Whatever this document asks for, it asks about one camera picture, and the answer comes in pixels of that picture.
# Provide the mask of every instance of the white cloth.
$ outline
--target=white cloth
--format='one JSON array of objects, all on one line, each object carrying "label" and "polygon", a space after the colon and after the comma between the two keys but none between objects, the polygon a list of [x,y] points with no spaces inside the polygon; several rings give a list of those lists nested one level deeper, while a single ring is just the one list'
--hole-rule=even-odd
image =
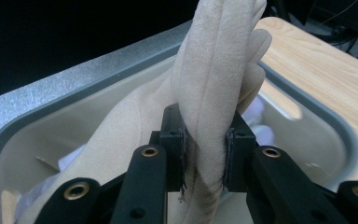
[{"label": "white cloth", "polygon": [[243,112],[264,80],[256,63],[271,37],[253,29],[265,4],[265,0],[200,0],[173,67],[113,108],[86,148],[19,223],[33,223],[55,189],[70,179],[88,177],[103,185],[123,174],[133,150],[159,130],[163,109],[175,103],[194,141],[186,155],[186,201],[179,203],[178,194],[169,194],[168,221],[212,222],[222,189],[226,130],[235,110]]}]

